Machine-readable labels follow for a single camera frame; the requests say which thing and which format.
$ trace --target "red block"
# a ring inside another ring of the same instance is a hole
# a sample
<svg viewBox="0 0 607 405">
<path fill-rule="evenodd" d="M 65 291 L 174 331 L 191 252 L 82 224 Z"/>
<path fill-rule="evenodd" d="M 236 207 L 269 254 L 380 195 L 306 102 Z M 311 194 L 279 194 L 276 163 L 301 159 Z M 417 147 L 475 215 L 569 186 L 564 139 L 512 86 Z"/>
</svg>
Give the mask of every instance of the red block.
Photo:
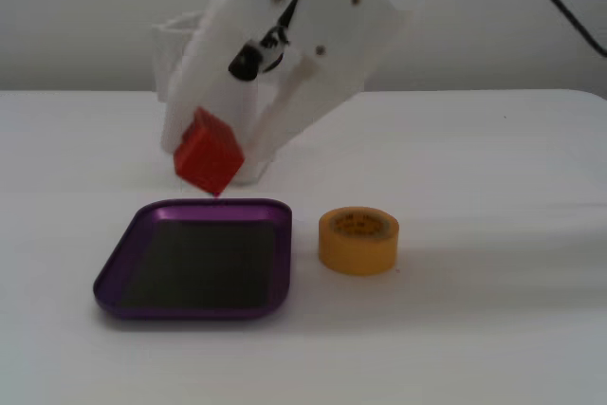
<svg viewBox="0 0 607 405">
<path fill-rule="evenodd" d="M 245 162 L 229 125 L 198 108 L 174 154 L 175 172 L 214 195 L 221 194 Z"/>
</svg>

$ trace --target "purple tray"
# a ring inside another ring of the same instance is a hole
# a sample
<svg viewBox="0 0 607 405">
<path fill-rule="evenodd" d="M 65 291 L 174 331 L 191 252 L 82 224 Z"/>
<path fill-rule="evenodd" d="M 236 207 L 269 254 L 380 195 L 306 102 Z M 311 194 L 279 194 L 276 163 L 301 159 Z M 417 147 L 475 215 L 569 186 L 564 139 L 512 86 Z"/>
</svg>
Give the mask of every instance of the purple tray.
<svg viewBox="0 0 607 405">
<path fill-rule="evenodd" d="M 138 211 L 93 286 L 123 319 L 254 319 L 290 282 L 291 209 L 269 199 L 158 202 Z"/>
</svg>

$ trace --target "black cable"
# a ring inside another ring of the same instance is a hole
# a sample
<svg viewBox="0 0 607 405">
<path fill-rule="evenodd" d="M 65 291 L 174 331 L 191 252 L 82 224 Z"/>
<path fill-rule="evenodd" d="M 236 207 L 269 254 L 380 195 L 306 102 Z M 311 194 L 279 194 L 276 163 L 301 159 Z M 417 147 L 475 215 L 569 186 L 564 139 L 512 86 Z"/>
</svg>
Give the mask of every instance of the black cable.
<svg viewBox="0 0 607 405">
<path fill-rule="evenodd" d="M 550 0 L 554 6 L 559 9 L 562 15 L 567 18 L 567 21 L 578 31 L 579 35 L 586 41 L 586 43 L 596 51 L 600 56 L 607 57 L 607 50 L 599 44 L 597 40 L 592 36 L 587 28 L 579 21 L 575 14 L 565 6 L 562 0 Z"/>
</svg>

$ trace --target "table surface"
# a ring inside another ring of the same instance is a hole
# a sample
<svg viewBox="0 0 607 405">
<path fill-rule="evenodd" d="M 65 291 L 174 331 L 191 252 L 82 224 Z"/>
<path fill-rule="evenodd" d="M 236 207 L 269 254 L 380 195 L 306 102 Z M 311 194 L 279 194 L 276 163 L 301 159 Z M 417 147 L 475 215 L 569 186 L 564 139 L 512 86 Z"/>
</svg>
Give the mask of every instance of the table surface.
<svg viewBox="0 0 607 405">
<path fill-rule="evenodd" d="M 294 212 L 258 322 L 117 322 L 92 285 L 138 208 L 205 197 L 151 93 L 0 93 L 0 396 L 10 404 L 607 403 L 607 101 L 361 94 L 255 186 Z M 398 268 L 317 259 L 336 207 L 398 218 Z"/>
</svg>

